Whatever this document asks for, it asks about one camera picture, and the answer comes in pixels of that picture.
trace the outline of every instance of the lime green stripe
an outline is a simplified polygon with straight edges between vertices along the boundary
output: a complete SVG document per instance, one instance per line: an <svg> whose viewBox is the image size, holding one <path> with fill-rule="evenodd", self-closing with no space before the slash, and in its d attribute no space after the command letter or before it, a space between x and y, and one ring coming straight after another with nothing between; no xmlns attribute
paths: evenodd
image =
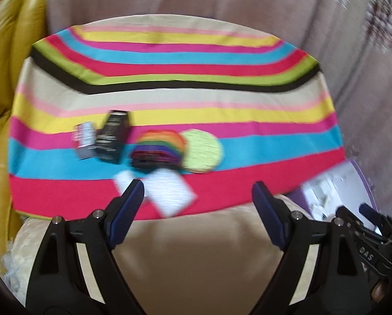
<svg viewBox="0 0 392 315"><path fill-rule="evenodd" d="M291 83L309 72L316 64L312 56L306 56L296 66L276 75L256 76L256 77L233 77L225 75L184 75L184 74L159 74L159 75L132 75L119 77L104 77L90 69L72 62L64 57L56 48L49 44L46 39L42 39L34 44L48 60L52 61L74 77L81 79L90 85L107 85L118 83L132 83L142 81L199 81L242 85L283 85Z"/></svg>

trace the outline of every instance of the red stripe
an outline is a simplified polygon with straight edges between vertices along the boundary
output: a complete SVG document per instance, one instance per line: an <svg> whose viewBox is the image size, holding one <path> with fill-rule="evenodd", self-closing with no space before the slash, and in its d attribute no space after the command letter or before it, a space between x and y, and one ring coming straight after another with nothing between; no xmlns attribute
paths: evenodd
<svg viewBox="0 0 392 315"><path fill-rule="evenodd" d="M251 186L259 180L273 194L289 192L344 159L344 150L340 148L267 165L184 175L198 199L180 216L244 204L251 200ZM10 176L10 182L16 210L45 217L61 215L67 220L84 218L94 209L105 208L118 196L112 180L35 180ZM143 204L136 216L137 220L158 218L160 215L151 201Z"/></svg>
<svg viewBox="0 0 392 315"><path fill-rule="evenodd" d="M228 75L228 76L264 76L275 75L291 69L308 54L300 49L294 50L285 59L266 65L208 65L208 64L116 64L93 60L71 50L53 34L43 41L55 47L63 56L95 73L105 77L150 74L189 74L189 75Z"/></svg>

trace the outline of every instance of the blue clamp pad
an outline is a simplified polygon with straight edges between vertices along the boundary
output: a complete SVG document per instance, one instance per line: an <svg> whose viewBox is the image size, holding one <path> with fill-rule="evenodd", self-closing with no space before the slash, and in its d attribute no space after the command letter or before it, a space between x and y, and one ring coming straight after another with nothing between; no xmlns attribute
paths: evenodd
<svg viewBox="0 0 392 315"><path fill-rule="evenodd" d="M107 206L104 227L107 234L107 245L110 250L123 243L144 199L144 192L142 181L134 179L123 195L113 199L110 205Z"/></svg>
<svg viewBox="0 0 392 315"><path fill-rule="evenodd" d="M376 210L374 210L368 204L362 204L359 206L359 213L361 213L365 218L367 218L375 226L381 226L382 216Z"/></svg>
<svg viewBox="0 0 392 315"><path fill-rule="evenodd" d="M291 231L289 209L283 201L273 197L262 181L253 185L251 197L273 245L285 250Z"/></svg>

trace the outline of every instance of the yellow stripe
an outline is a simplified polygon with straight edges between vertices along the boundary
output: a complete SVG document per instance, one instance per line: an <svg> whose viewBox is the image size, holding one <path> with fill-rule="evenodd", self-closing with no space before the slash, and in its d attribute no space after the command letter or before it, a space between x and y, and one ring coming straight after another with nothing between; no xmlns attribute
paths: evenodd
<svg viewBox="0 0 392 315"><path fill-rule="evenodd" d="M315 107L302 111L257 109L163 109L139 110L131 112L132 125L195 124L195 123L317 123L334 112L330 97ZM98 128L103 126L106 114L91 114L71 118L58 118L36 109L25 97L17 93L13 114L30 129L46 133L71 132L73 127L83 122L94 122Z"/></svg>
<svg viewBox="0 0 392 315"><path fill-rule="evenodd" d="M279 38L268 35L259 39L235 38L226 35L206 35L161 32L116 32L83 31L81 26L73 26L74 31L84 40L100 42L134 42L142 44L212 44L223 46L261 47L273 46Z"/></svg>

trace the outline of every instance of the striped blanket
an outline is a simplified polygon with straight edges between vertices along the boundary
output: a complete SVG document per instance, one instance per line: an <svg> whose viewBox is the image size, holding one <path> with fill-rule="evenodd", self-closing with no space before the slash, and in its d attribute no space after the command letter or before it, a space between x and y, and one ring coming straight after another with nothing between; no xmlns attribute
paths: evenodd
<svg viewBox="0 0 392 315"><path fill-rule="evenodd" d="M111 109L131 112L120 165L79 160L71 132ZM181 214L250 201L253 182L284 193L344 159L317 61L263 32L204 18L141 15L74 26L35 43L16 89L9 140L14 208L82 218L118 196L144 131L201 129L218 137L222 163L183 173L197 200ZM143 177L138 171L135 176ZM137 219L160 215L144 203Z"/></svg>

